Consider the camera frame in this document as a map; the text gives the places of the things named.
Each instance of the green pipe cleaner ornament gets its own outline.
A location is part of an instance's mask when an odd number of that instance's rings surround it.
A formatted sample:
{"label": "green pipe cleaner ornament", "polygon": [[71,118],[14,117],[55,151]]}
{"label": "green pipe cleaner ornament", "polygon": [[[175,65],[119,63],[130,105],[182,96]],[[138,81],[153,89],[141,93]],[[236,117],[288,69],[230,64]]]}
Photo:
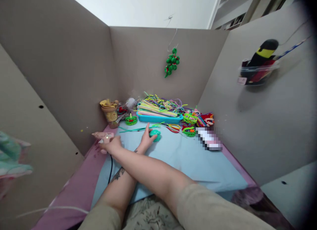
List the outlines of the green pipe cleaner ornament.
{"label": "green pipe cleaner ornament", "polygon": [[172,53],[173,54],[170,54],[166,60],[167,66],[165,67],[165,78],[172,75],[172,71],[176,70],[177,65],[179,64],[179,56],[176,56],[177,49],[173,48]]}

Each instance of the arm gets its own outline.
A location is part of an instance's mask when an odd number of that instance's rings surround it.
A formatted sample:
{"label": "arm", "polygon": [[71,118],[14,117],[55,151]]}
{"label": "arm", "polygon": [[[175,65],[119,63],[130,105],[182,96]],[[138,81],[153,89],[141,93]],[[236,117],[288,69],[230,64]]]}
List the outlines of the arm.
{"label": "arm", "polygon": [[[129,153],[134,153],[137,156],[144,155],[146,150],[152,144],[153,140],[157,137],[157,135],[154,135],[152,138],[150,138],[150,131],[151,129],[149,129],[148,124],[146,130],[144,131],[141,143],[137,147],[137,149],[134,152],[131,152],[129,150],[127,151]],[[119,148],[122,148],[120,136],[113,138],[110,143]],[[124,218],[124,213],[134,192],[135,185],[136,180],[128,172],[126,172],[123,167],[121,167],[102,193],[101,197],[96,203],[96,206],[98,206],[99,204],[106,204],[112,207],[118,212],[122,222]]]}
{"label": "arm", "polygon": [[103,145],[137,181],[161,198],[177,217],[177,201],[182,190],[195,182],[184,173],[158,159],[130,152],[116,143]]}

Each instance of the cardboard wall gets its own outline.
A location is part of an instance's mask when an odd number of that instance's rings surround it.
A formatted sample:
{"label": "cardboard wall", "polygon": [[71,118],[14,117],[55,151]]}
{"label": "cardboard wall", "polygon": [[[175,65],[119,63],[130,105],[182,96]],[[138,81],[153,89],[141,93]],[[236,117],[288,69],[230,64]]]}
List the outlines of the cardboard wall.
{"label": "cardboard wall", "polygon": [[[214,112],[224,144],[260,185],[316,159],[314,38],[280,59],[266,86],[238,85],[238,69],[265,40],[282,44],[306,20],[296,3],[230,31],[198,105]],[[276,54],[312,34],[304,25]]]}
{"label": "cardboard wall", "polygon": [[0,11],[1,44],[85,154],[106,126],[99,102],[119,98],[109,27],[75,0],[0,0]]}
{"label": "cardboard wall", "polygon": [[[48,206],[84,157],[0,45],[0,130],[29,142],[34,172],[18,177],[0,203],[1,218]],[[0,221],[0,229],[31,229],[42,212]]]}
{"label": "cardboard wall", "polygon": [[192,107],[197,105],[229,33],[178,29],[170,50],[178,44],[180,64],[164,78],[171,54],[167,46],[175,29],[110,27],[110,31],[121,97],[146,91],[166,99],[179,98]]}

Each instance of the metal hook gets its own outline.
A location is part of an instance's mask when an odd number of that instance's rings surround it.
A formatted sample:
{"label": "metal hook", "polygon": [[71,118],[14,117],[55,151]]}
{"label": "metal hook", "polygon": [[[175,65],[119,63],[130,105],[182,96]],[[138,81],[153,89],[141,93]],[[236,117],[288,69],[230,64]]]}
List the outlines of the metal hook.
{"label": "metal hook", "polygon": [[168,49],[169,49],[169,46],[171,45],[171,43],[173,42],[173,39],[174,39],[174,37],[175,37],[176,33],[177,33],[177,28],[176,28],[175,34],[174,34],[174,36],[173,36],[173,38],[172,38],[171,42],[169,42],[169,44],[168,44],[168,47],[167,47],[167,51],[168,51],[168,52],[173,51],[173,50],[168,50]]}

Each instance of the patterned fabric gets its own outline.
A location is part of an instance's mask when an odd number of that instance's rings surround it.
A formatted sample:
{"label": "patterned fabric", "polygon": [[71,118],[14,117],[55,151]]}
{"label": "patterned fabric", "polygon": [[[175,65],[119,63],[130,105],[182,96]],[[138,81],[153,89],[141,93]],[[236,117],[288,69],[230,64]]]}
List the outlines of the patterned fabric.
{"label": "patterned fabric", "polygon": [[125,218],[123,230],[184,230],[168,207],[155,195],[133,204]]}
{"label": "patterned fabric", "polygon": [[16,177],[32,173],[33,168],[25,164],[30,146],[0,131],[0,200],[9,191]]}

